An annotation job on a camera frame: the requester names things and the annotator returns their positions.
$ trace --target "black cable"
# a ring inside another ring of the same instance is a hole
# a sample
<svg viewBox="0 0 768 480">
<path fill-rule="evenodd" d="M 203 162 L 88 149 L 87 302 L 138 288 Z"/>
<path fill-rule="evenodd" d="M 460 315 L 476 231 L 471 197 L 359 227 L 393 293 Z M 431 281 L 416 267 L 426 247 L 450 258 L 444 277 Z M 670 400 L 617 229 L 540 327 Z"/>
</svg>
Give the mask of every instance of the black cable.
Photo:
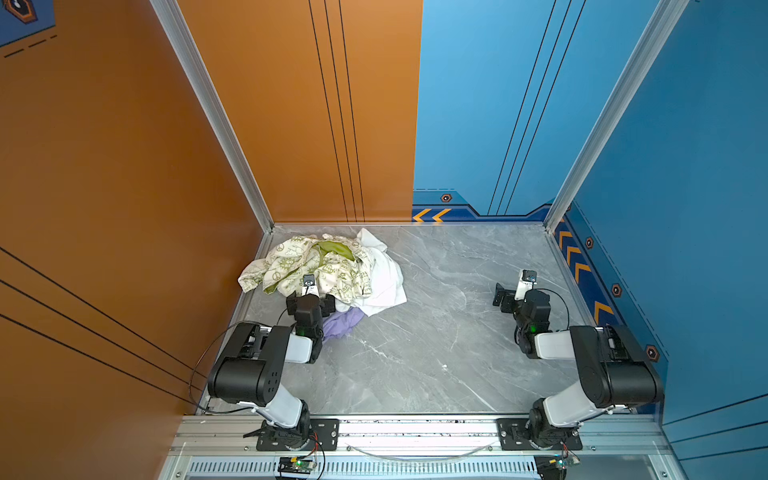
<svg viewBox="0 0 768 480">
<path fill-rule="evenodd" d="M 89 328 L 89 327 L 87 327 L 86 325 L 83 325 L 82 323 L 80 323 L 80 322 L 78 322 L 77 320 L 75 320 L 75 319 L 71 318 L 70 316 L 67 316 L 67 315 L 63 314 L 62 312 L 60 312 L 60 311 L 56 310 L 55 308 L 53 308 L 52 306 L 48 305 L 47 303 L 44 303 L 44 302 L 42 302 L 41 300 L 38 300 L 38 299 L 34 298 L 34 297 L 33 297 L 32 295 L 30 295 L 29 293 L 26 293 L 25 291 L 23 291 L 23 290 L 21 290 L 21 289 L 19 289 L 19 288 L 16 288 L 15 286 L 11 285 L 10 283 L 6 282 L 5 280 L 3 280 L 3 279 L 0 279 L 0 283 L 1 283 L 1 284 L 3 284 L 3 285 L 5 285 L 6 287 L 10 288 L 11 290 L 14 290 L 16 293 L 20 293 L 21 295 L 23 295 L 23 296 L 26 296 L 27 298 L 29 298 L 29 299 L 30 299 L 30 300 L 32 300 L 33 302 L 36 302 L 38 305 L 42 305 L 42 306 L 44 306 L 45 308 L 47 308 L 48 310 L 51 310 L 53 313 L 56 313 L 57 315 L 59 315 L 59 316 L 61 316 L 61 317 L 65 318 L 65 319 L 69 320 L 70 322 L 72 322 L 72 323 L 74 323 L 75 325 L 77 325 L 77 326 L 81 327 L 82 329 L 85 329 L 85 330 L 87 330 L 88 332 L 90 332 L 90 333 L 93 333 L 94 335 L 96 335 L 96 336 L 97 336 L 97 337 L 99 337 L 100 339 L 106 340 L 106 341 L 108 341 L 109 343 L 111 343 L 112 345 L 116 346 L 117 348 L 119 348 L 119 349 L 121 349 L 121 350 L 124 350 L 125 352 L 128 352 L 128 353 L 130 353 L 131 355 L 135 356 L 135 357 L 136 357 L 136 358 L 138 358 L 139 360 L 142 360 L 142 361 L 144 361 L 144 362 L 146 362 L 146 363 L 149 363 L 150 365 L 152 365 L 152 366 L 153 366 L 153 367 L 155 367 L 156 369 L 158 369 L 158 370 L 160 370 L 160 371 L 162 371 L 162 372 L 165 372 L 165 373 L 167 373 L 168 375 L 170 375 L 170 376 L 174 377 L 176 380 L 179 380 L 179 381 L 180 381 L 180 382 L 182 382 L 182 383 L 185 383 L 185 382 L 186 382 L 186 380 L 182 379 L 182 378 L 181 378 L 181 377 L 179 377 L 179 376 L 175 376 L 173 373 L 171 373 L 171 372 L 167 371 L 166 369 L 164 369 L 163 367 L 159 366 L 158 364 L 156 364 L 156 363 L 152 363 L 151 361 L 149 361 L 149 360 L 145 359 L 143 356 L 141 356 L 141 355 L 139 355 L 139 354 L 137 354 L 137 353 L 134 353 L 134 352 L 130 351 L 129 349 L 125 348 L 124 346 L 122 346 L 121 344 L 119 344 L 119 343 L 115 342 L 114 340 L 111 340 L 111 339 L 107 338 L 106 336 L 104 336 L 104 335 L 101 335 L 99 332 L 97 332 L 97 331 L 93 330 L 92 328 Z M 192 385 L 192 386 L 193 386 L 194 388 L 196 388 L 196 389 L 200 390 L 201 392 L 203 391 L 203 390 L 202 390 L 200 387 L 198 387 L 198 386 L 196 386 L 196 385 Z"/>
<path fill-rule="evenodd" d="M 317 446 L 320 447 L 320 451 L 323 453 L 323 467 L 320 469 L 320 475 L 317 476 L 317 480 L 320 480 L 320 477 L 326 472 L 326 450 L 320 442 L 317 442 Z"/>
<path fill-rule="evenodd" d="M 132 379 L 136 379 L 136 380 L 138 380 L 139 382 L 145 383 L 145 384 L 149 385 L 150 387 L 152 387 L 152 388 L 154 388 L 154 389 L 158 389 L 158 390 L 160 390 L 161 392 L 165 392 L 165 393 L 167 393 L 167 394 L 168 394 L 168 395 L 170 395 L 170 396 L 174 396 L 174 397 L 176 397 L 177 399 L 179 399 L 179 400 L 181 400 L 181 401 L 183 401 L 183 402 L 192 403 L 192 402 L 190 402 L 189 400 L 187 400 L 187 399 L 184 399 L 184 398 L 182 398 L 182 397 L 180 397 L 180 396 L 176 395 L 175 393 L 172 393 L 172 392 L 168 392 L 166 389 L 164 389 L 164 388 L 161 388 L 161 387 L 159 387 L 159 386 L 157 386 L 157 385 L 155 385 L 155 384 L 153 384 L 153 383 L 150 383 L 150 382 L 148 382 L 147 380 L 144 380 L 144 379 L 140 379 L 140 378 L 139 378 L 139 377 L 137 377 L 136 375 L 133 375 L 133 374 L 131 374 L 131 373 L 128 373 L 128 372 L 126 372 L 126 371 L 125 371 L 125 370 L 123 370 L 123 369 L 119 369 L 118 367 L 116 367 L 116 366 L 114 366 L 114 365 L 111 365 L 110 363 L 106 363 L 104 360 L 99 360 L 99 359 L 97 359 L 95 356 L 93 356 L 93 355 L 89 355 L 89 354 L 87 354 L 86 352 L 83 352 L 82 350 L 76 349 L 76 348 L 74 348 L 73 346 L 70 346 L 70 345 L 68 345 L 68 344 L 66 344 L 66 343 L 64 343 L 64 342 L 62 342 L 61 340 L 56 340 L 56 339 L 55 339 L 55 338 L 53 338 L 52 336 L 49 336 L 49 335 L 45 335 L 43 332 L 41 332 L 41 331 L 39 331 L 39 330 L 33 329 L 33 328 L 32 328 L 32 327 L 30 327 L 30 326 L 26 326 L 24 323 L 21 323 L 21 322 L 19 322 L 19 321 L 17 321 L 17 320 L 14 320 L 14 319 L 12 319 L 10 316 L 7 316 L 7 315 L 3 315 L 2 313 L 0 313 L 0 318 L 4 318 L 4 319 L 8 320 L 9 322 L 11 322 L 11 323 L 14 323 L 14 324 L 16 324 L 16 325 L 20 326 L 21 328 L 24 328 L 24 329 L 27 329 L 27 330 L 29 330 L 30 332 L 33 332 L 33 333 L 37 333 L 39 336 L 41 336 L 41 337 L 43 337 L 43 338 L 45 338 L 45 339 L 51 340 L 53 343 L 57 343 L 57 344 L 59 344 L 59 345 L 63 346 L 64 348 L 68 348 L 68 349 L 72 350 L 73 352 L 77 352 L 77 353 L 79 353 L 79 354 L 81 354 L 81 355 L 83 355 L 83 356 L 87 356 L 89 359 L 91 359 L 91 360 L 95 360 L 96 362 L 99 362 L 101 365 L 104 365 L 104 366 L 108 366 L 109 368 L 111 368 L 111 369 L 113 369 L 113 370 L 117 370 L 118 372 L 120 372 L 120 373 L 123 373 L 124 375 L 130 376 Z"/>
<path fill-rule="evenodd" d="M 538 63 L 538 56 L 541 54 L 541 47 L 544 46 L 544 39 L 547 37 L 547 30 L 549 30 L 549 22 L 552 21 L 552 12 L 554 12 L 554 6 L 558 3 L 558 0 L 552 2 L 552 10 L 549 11 L 549 19 L 547 25 L 544 27 L 544 34 L 541 36 L 541 43 L 538 44 L 538 51 L 536 52 L 536 59 L 533 61 L 533 68 L 531 68 L 531 76 L 528 77 L 528 85 L 525 86 L 525 93 L 523 94 L 523 100 L 520 102 L 520 110 L 518 110 L 518 117 L 515 120 L 515 126 L 512 128 L 512 135 L 509 137 L 509 143 L 507 144 L 507 153 L 504 155 L 504 161 L 502 161 L 502 168 L 498 171 L 498 178 L 496 179 L 496 187 L 493 189 L 493 195 L 491 195 L 491 203 L 488 205 L 488 215 L 491 214 L 491 207 L 493 207 L 493 199 L 496 198 L 496 190 L 498 190 L 498 183 L 502 181 L 502 173 L 504 173 L 504 166 L 507 164 L 507 156 L 509 155 L 509 148 L 512 146 L 512 139 L 515 138 L 515 132 L 518 130 L 518 122 L 520 121 L 520 114 L 523 112 L 523 105 L 525 105 L 525 98 L 528 96 L 528 89 L 531 87 L 531 80 L 533 80 L 533 72 L 536 70 L 536 64 Z"/>
<path fill-rule="evenodd" d="M 509 181 L 512 179 L 512 173 L 515 171 L 515 164 L 518 163 L 518 156 L 520 155 L 520 149 L 523 146 L 523 141 L 525 141 L 525 134 L 528 133 L 528 127 L 531 125 L 531 119 L 533 118 L 533 113 L 536 111 L 536 104 L 538 103 L 538 96 L 541 94 L 541 88 L 544 87 L 544 81 L 547 79 L 547 72 L 549 71 L 549 65 L 552 63 L 552 57 L 554 56 L 554 51 L 558 48 L 558 40 L 560 40 L 560 34 L 563 32 L 563 26 L 565 25 L 565 19 L 568 18 L 568 12 L 571 10 L 571 3 L 573 3 L 573 0 L 568 0 L 568 6 L 565 8 L 565 15 L 563 15 L 563 21 L 560 23 L 560 29 L 558 30 L 558 36 L 554 38 L 554 45 L 552 45 L 552 52 L 549 54 L 549 60 L 547 60 L 547 66 L 544 69 L 544 75 L 541 76 L 541 83 L 538 86 L 538 90 L 536 91 L 536 97 L 533 99 L 533 107 L 531 107 L 531 114 L 528 116 L 528 121 L 525 123 L 525 129 L 523 130 L 523 136 L 520 137 L 520 144 L 518 145 L 518 152 L 515 154 L 515 159 L 512 161 L 512 168 L 509 170 L 509 176 L 507 177 L 507 183 L 504 184 L 504 190 L 502 190 L 502 196 L 500 197 L 498 201 L 498 208 L 496 209 L 496 214 L 498 215 L 498 212 L 502 208 L 502 202 L 504 201 L 504 196 L 507 193 L 507 187 L 509 187 Z"/>
<path fill-rule="evenodd" d="M 283 314 L 285 312 L 287 312 L 287 311 L 288 311 L 288 309 L 283 310 L 283 313 L 281 313 L 280 316 L 277 317 L 277 323 L 280 323 L 280 319 L 283 318 Z M 213 340 L 213 342 L 210 343 L 208 348 L 205 349 L 205 351 L 203 352 L 203 355 L 200 356 L 200 358 L 197 360 L 197 363 L 195 363 L 194 368 L 192 369 L 192 375 L 190 375 L 190 381 L 187 383 L 187 390 L 189 392 L 190 400 L 192 400 L 192 403 L 195 404 L 197 406 L 197 408 L 199 408 L 200 410 L 203 410 L 204 412 L 208 412 L 208 413 L 211 413 L 213 415 L 224 415 L 224 414 L 227 414 L 227 413 L 242 412 L 243 410 L 251 410 L 253 408 L 253 407 L 243 407 L 242 409 L 228 410 L 226 412 L 216 412 L 214 410 L 209 410 L 209 409 L 203 407 L 192 396 L 192 378 L 194 378 L 194 374 L 197 373 L 197 367 L 200 366 L 200 362 L 202 362 L 203 358 L 205 358 L 205 354 L 208 353 L 208 350 L 210 350 L 210 348 L 212 346 L 214 346 L 214 343 L 216 343 L 216 341 L 219 338 L 221 338 L 221 336 L 223 334 L 227 333 L 229 331 L 229 329 L 232 328 L 233 326 L 240 325 L 241 323 L 243 323 L 243 322 L 233 323 L 232 325 L 230 325 L 226 329 L 224 329 L 224 331 L 222 333 L 219 333 L 218 335 L 216 335 L 216 338 Z"/>
<path fill-rule="evenodd" d="M 315 34 L 315 47 L 317 48 L 317 63 L 320 65 L 320 80 L 323 81 L 323 94 L 326 98 L 326 110 L 328 111 L 328 124 L 331 127 L 331 141 L 333 142 L 333 154 L 336 156 L 336 169 L 339 171 L 339 186 L 341 187 L 341 200 L 344 203 L 344 216 L 346 221 L 349 222 L 349 214 L 346 211 L 346 198 L 344 197 L 344 182 L 341 180 L 341 165 L 339 164 L 339 152 L 336 150 L 336 137 L 333 135 L 333 122 L 331 121 L 331 106 L 328 103 L 328 91 L 326 90 L 326 78 L 323 75 L 323 61 L 320 60 L 320 43 L 317 41 L 317 28 L 315 28 L 315 15 L 312 13 L 312 2 L 306 0 L 306 3 L 310 6 L 310 21 L 312 22 L 312 32 Z M 330 37 L 331 31 L 328 29 L 328 36 Z"/>
<path fill-rule="evenodd" d="M 283 315 L 285 315 L 285 312 L 287 312 L 288 309 L 283 310 L 283 312 L 280 314 L 280 316 L 277 317 L 277 322 L 275 323 L 275 326 L 280 325 L 280 319 L 283 318 Z"/>
<path fill-rule="evenodd" d="M 518 172 L 518 179 L 515 180 L 515 186 L 512 188 L 512 193 L 509 194 L 509 200 L 507 200 L 507 207 L 504 209 L 504 215 L 507 214 L 507 210 L 509 209 L 509 204 L 512 202 L 512 196 L 515 195 L 515 190 L 518 188 L 518 182 L 520 181 L 520 176 L 523 173 L 523 168 L 525 168 L 525 162 L 528 160 L 528 154 L 531 153 L 531 147 L 533 146 L 533 142 L 536 139 L 536 133 L 538 132 L 538 126 L 541 125 L 541 119 L 544 118 L 544 112 L 547 111 L 547 105 L 549 104 L 549 98 L 552 95 L 552 91 L 554 90 L 554 83 L 558 81 L 558 76 L 560 75 L 560 69 L 563 67 L 563 61 L 565 61 L 565 55 L 568 53 L 568 48 L 571 46 L 571 40 L 573 40 L 574 33 L 576 32 L 576 27 L 578 26 L 578 21 L 581 18 L 581 13 L 584 11 L 584 6 L 587 4 L 587 0 L 584 0 L 584 3 L 581 4 L 581 10 L 579 10 L 578 17 L 576 18 L 576 23 L 574 24 L 574 29 L 571 30 L 571 37 L 568 39 L 568 43 L 565 45 L 565 52 L 563 53 L 563 58 L 560 59 L 560 66 L 558 67 L 558 72 L 554 74 L 554 80 L 552 81 L 552 86 L 549 88 L 549 94 L 547 94 L 547 101 L 544 102 L 544 108 L 541 109 L 541 115 L 538 118 L 538 123 L 536 124 L 536 129 L 533 132 L 533 137 L 531 138 L 531 143 L 528 144 L 528 151 L 525 152 L 525 158 L 523 158 L 523 165 L 520 166 L 520 171 Z"/>
<path fill-rule="evenodd" d="M 568 316 L 568 326 L 565 327 L 565 329 L 571 328 L 571 311 L 568 309 L 568 304 L 565 302 L 565 299 L 562 297 L 560 293 L 555 292 L 554 290 L 550 290 L 549 288 L 537 288 L 535 290 L 544 290 L 545 292 L 552 292 L 555 295 L 560 297 L 560 300 L 563 301 L 563 305 L 565 305 L 565 314 Z"/>
<path fill-rule="evenodd" d="M 156 348 L 156 349 L 160 350 L 162 353 L 165 353 L 165 354 L 166 354 L 166 355 L 168 355 L 170 358 L 172 358 L 172 359 L 176 360 L 176 361 L 177 361 L 177 362 L 179 362 L 181 365 L 183 365 L 183 366 L 186 366 L 188 369 L 191 369 L 191 368 L 192 368 L 192 367 L 190 367 L 189 365 L 187 365 L 186 363 L 184 363 L 184 362 L 182 362 L 181 360 L 179 360 L 178 358 L 176 358 L 175 356 L 173 356 L 173 355 L 171 355 L 170 353 L 166 352 L 165 350 L 163 350 L 163 349 L 162 349 L 162 348 L 160 348 L 159 346 L 157 346 L 157 345 L 155 345 L 154 343 L 150 342 L 149 340 L 145 339 L 143 336 L 139 335 L 139 334 L 138 334 L 138 333 L 136 333 L 135 331 L 131 330 L 131 329 L 130 329 L 130 328 L 128 328 L 127 326 L 125 326 L 125 325 L 123 325 L 122 323 L 118 322 L 118 321 L 117 321 L 115 318 L 113 318 L 113 317 L 111 317 L 111 316 L 107 315 L 107 314 L 106 314 L 106 313 L 105 313 L 103 310 L 99 310 L 98 308 L 96 308 L 95 306 L 93 306 L 93 304 L 89 303 L 89 302 L 88 302 L 86 299 L 84 299 L 83 297 L 81 297 L 81 296 L 79 296 L 79 295 L 75 294 L 74 292 L 72 292 L 71 290 L 69 290 L 67 287 L 65 287 L 65 286 L 61 285 L 61 284 L 60 284 L 59 282 L 57 282 L 56 280 L 53 280 L 51 277 L 49 277 L 49 276 L 45 275 L 43 272 L 41 272 L 40 270 L 38 270 L 38 269 L 34 268 L 34 267 L 33 267 L 32 265 L 30 265 L 29 263 L 26 263 L 24 260 L 22 260 L 22 259 L 18 258 L 18 257 L 17 257 L 16 255 L 14 255 L 13 253 L 11 253 L 11 252 L 7 251 L 5 248 L 3 248 L 3 247 L 0 247 L 0 252 L 3 252 L 3 253 L 5 253 L 6 255 L 8 255 L 9 257 L 11 257 L 13 260 L 16 260 L 17 262 L 19 262 L 21 265 L 24 265 L 24 266 L 26 266 L 27 268 L 29 268 L 29 269 L 30 269 L 30 270 L 32 270 L 33 272 L 37 273 L 39 276 L 42 276 L 42 277 L 43 277 L 43 278 L 45 278 L 47 281 L 49 281 L 49 282 L 53 283 L 54 285 L 56 285 L 56 286 L 57 286 L 57 287 L 59 287 L 60 289 L 64 290 L 66 293 L 69 293 L 69 294 L 70 294 L 70 295 L 72 295 L 74 298 L 76 298 L 76 299 L 80 300 L 82 303 L 85 303 L 86 305 L 88 305 L 89 307 L 91 307 L 93 310 L 96 310 L 96 311 L 97 311 L 97 312 L 99 312 L 101 315 L 104 315 L 104 316 L 106 316 L 108 319 L 112 320 L 113 322 L 115 322 L 115 323 L 116 323 L 116 324 L 118 324 L 119 326 L 121 326 L 121 327 L 123 327 L 124 329 L 126 329 L 127 331 L 129 331 L 129 332 L 133 333 L 135 336 L 139 337 L 139 338 L 140 338 L 140 339 L 142 339 L 143 341 L 145 341 L 145 342 L 149 343 L 149 344 L 150 344 L 150 345 L 152 345 L 154 348 Z"/>
</svg>

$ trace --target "clothing pile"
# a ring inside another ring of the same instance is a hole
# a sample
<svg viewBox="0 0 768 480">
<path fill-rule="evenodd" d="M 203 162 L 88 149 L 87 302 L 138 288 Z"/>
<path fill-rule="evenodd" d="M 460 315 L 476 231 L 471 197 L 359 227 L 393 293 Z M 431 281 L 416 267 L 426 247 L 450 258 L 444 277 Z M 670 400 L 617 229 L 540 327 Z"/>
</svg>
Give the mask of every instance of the clothing pile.
<svg viewBox="0 0 768 480">
<path fill-rule="evenodd" d="M 400 266 L 386 253 L 387 246 L 365 228 L 356 238 L 323 234 L 296 236 L 273 248 L 266 258 L 251 262 L 237 279 L 244 292 L 262 284 L 266 293 L 303 294 L 304 275 L 313 274 L 320 295 L 336 298 L 336 310 L 359 308 L 368 316 L 404 303 Z M 362 315 L 336 316 L 352 328 Z M 339 328 L 332 329 L 337 336 Z"/>
</svg>

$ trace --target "aluminum frame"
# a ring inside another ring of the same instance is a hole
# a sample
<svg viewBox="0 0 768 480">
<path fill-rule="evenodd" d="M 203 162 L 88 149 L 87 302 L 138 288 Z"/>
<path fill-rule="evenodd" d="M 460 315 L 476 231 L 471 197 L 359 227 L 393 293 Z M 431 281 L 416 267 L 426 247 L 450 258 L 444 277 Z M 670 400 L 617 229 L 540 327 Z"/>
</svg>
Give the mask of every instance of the aluminum frame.
<svg viewBox="0 0 768 480">
<path fill-rule="evenodd" d="M 176 52 L 184 73 L 187 74 L 205 116 L 208 117 L 208 122 L 219 140 L 221 149 L 230 162 L 237 182 L 243 189 L 248 204 L 259 221 L 261 230 L 265 234 L 271 233 L 274 226 L 272 215 L 266 206 L 261 190 L 259 190 L 259 185 L 256 183 L 248 160 L 245 158 L 243 148 L 237 140 L 237 135 L 232 128 L 227 112 L 224 110 L 219 94 L 216 92 L 214 82 L 208 74 L 203 57 L 195 45 L 179 4 L 176 0 L 150 0 L 150 3 L 157 19 L 163 26 L 163 30 L 165 30 L 165 35 Z"/>
<path fill-rule="evenodd" d="M 645 75 L 659 55 L 664 43 L 667 42 L 687 5 L 688 0 L 661 0 L 656 6 L 656 10 L 654 10 L 640 40 L 632 51 L 632 55 L 624 66 L 611 96 L 605 102 L 598 121 L 595 122 L 587 141 L 584 142 L 584 146 L 576 157 L 571 171 L 568 172 L 568 176 L 544 219 L 544 226 L 548 232 L 551 233 L 557 228 L 568 206 L 576 198 L 576 193 L 581 188 L 581 184 L 584 183 L 584 179 L 589 175 L 589 170 L 592 169 L 594 162 L 603 151 L 608 138 L 614 133 L 621 116 L 627 110 L 627 106 L 643 83 Z"/>
</svg>

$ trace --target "marble tile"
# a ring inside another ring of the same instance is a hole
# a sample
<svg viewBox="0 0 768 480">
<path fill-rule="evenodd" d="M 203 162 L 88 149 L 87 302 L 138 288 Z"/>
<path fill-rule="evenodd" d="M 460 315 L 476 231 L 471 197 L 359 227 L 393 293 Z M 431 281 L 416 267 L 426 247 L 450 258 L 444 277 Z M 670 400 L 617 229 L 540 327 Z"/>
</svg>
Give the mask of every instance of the marble tile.
<svg viewBox="0 0 768 480">
<path fill-rule="evenodd" d="M 568 302 L 571 324 L 584 324 L 541 226 L 367 228 L 400 264 L 408 302 L 330 340 L 315 364 L 286 364 L 283 384 L 312 413 L 527 412 L 578 380 L 574 362 L 528 359 L 513 340 L 514 319 L 492 305 L 497 281 L 514 288 L 519 270 L 533 269 L 539 287 Z M 271 245 L 358 230 L 278 227 Z M 551 295 L 551 305 L 552 329 L 565 328 L 561 301 Z M 259 290 L 247 319 L 273 325 L 284 308 L 280 294 Z"/>
</svg>

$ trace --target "vented metal panel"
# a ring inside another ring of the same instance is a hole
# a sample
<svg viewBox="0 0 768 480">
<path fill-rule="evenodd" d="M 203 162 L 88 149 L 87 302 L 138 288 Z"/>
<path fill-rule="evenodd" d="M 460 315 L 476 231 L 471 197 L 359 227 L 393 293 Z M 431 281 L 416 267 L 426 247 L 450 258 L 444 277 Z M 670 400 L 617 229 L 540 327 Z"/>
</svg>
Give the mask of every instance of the vented metal panel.
<svg viewBox="0 0 768 480">
<path fill-rule="evenodd" d="M 534 458 L 519 456 L 483 456 L 463 460 L 438 462 L 397 462 L 358 455 L 327 458 L 323 478 L 347 480 L 348 478 L 540 478 Z M 319 468 L 323 459 L 319 458 Z M 188 478 L 275 478 L 277 457 L 193 457 Z M 284 478 L 306 478 L 283 474 Z"/>
</svg>

